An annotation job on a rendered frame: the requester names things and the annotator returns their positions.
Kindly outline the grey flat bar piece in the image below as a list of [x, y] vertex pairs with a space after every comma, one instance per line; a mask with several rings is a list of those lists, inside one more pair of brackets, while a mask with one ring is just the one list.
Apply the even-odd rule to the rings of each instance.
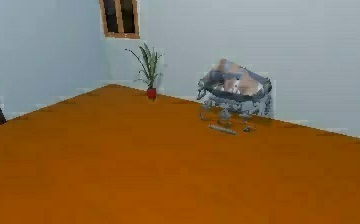
[[231, 135], [237, 135], [236, 131], [234, 131], [232, 129], [229, 129], [229, 128], [224, 128], [224, 127], [213, 125], [213, 124], [209, 124], [208, 127], [210, 129], [217, 130], [217, 131], [220, 131], [220, 132], [223, 132], [223, 133], [227, 133], [227, 134], [231, 134]]

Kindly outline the wooden framed window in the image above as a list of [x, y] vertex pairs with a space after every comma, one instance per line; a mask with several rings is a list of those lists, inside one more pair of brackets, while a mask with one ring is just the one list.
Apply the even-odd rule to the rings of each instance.
[[137, 0], [98, 0], [106, 37], [139, 39]]

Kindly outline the green plant in red pot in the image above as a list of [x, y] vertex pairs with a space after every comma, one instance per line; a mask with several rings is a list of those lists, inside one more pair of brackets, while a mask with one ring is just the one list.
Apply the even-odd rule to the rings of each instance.
[[134, 51], [128, 49], [138, 61], [141, 69], [138, 74], [143, 74], [142, 77], [135, 79], [135, 81], [142, 81], [147, 85], [146, 95], [149, 100], [155, 101], [157, 98], [157, 89], [155, 87], [156, 80], [162, 73], [158, 72], [158, 63], [162, 54], [159, 54], [154, 47], [150, 48], [146, 43], [138, 46], [141, 55], [138, 56]]

